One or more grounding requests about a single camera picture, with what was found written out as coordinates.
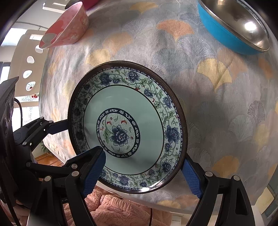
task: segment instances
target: plate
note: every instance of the plate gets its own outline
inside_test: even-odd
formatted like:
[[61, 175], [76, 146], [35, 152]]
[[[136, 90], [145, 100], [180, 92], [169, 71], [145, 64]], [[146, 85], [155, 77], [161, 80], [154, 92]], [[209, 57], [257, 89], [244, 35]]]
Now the plate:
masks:
[[184, 162], [187, 127], [174, 92], [139, 64], [112, 61], [89, 71], [72, 94], [69, 136], [77, 154], [106, 152], [99, 181], [126, 193], [166, 185]]

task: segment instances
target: blue gripper pad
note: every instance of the blue gripper pad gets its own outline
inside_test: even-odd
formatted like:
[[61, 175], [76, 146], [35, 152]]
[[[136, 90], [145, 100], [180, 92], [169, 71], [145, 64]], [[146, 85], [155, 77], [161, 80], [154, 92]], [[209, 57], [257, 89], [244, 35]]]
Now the blue gripper pad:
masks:
[[90, 172], [88, 173], [87, 177], [84, 180], [84, 189], [83, 189], [84, 197], [92, 193], [96, 185], [96, 182], [103, 170], [105, 162], [106, 162], [106, 155], [105, 152], [102, 151], [98, 159], [96, 160], [95, 164], [91, 168]]
[[190, 187], [191, 192], [198, 198], [201, 198], [203, 195], [203, 192], [201, 190], [201, 182], [187, 159], [185, 159], [184, 161], [182, 173], [186, 179], [187, 184]]

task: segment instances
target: plate center medallion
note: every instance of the plate center medallion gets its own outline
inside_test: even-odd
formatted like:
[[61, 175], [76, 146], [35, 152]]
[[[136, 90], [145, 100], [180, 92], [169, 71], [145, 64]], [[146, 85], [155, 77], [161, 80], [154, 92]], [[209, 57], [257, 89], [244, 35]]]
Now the plate center medallion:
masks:
[[133, 117], [119, 108], [109, 108], [98, 117], [98, 140], [110, 155], [117, 158], [132, 156], [140, 144], [140, 132]]

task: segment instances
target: tablecloth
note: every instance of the tablecloth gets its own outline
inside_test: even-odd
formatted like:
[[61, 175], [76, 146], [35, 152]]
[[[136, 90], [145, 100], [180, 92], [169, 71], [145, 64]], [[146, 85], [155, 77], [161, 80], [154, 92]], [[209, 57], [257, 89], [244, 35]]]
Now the tablecloth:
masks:
[[[269, 51], [245, 56], [211, 36], [196, 0], [104, 0], [88, 15], [89, 29], [77, 43], [49, 50], [40, 115], [66, 119], [76, 84], [101, 63], [144, 65], [176, 93], [192, 159], [217, 176], [239, 175], [254, 205], [278, 163], [278, 44], [272, 32]], [[75, 156], [68, 131], [48, 135], [44, 144], [65, 161]], [[132, 196], [190, 210], [197, 203], [181, 172], [158, 191]]]

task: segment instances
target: silver bolt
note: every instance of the silver bolt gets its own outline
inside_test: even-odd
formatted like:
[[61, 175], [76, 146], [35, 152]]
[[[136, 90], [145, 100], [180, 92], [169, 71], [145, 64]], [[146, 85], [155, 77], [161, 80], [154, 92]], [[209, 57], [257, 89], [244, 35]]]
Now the silver bolt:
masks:
[[71, 173], [71, 175], [72, 175], [72, 176], [78, 176], [78, 175], [79, 175], [79, 172], [78, 172], [78, 171], [73, 171], [73, 172]]
[[76, 165], [75, 163], [72, 164], [71, 167], [72, 167], [73, 169], [77, 169], [77, 165]]
[[211, 177], [211, 176], [213, 176], [213, 173], [211, 171], [206, 171], [206, 176]]
[[240, 180], [239, 176], [234, 175], [234, 180], [239, 181]]
[[51, 176], [46, 176], [46, 177], [44, 178], [44, 180], [45, 180], [45, 181], [50, 181], [50, 180], [51, 180]]

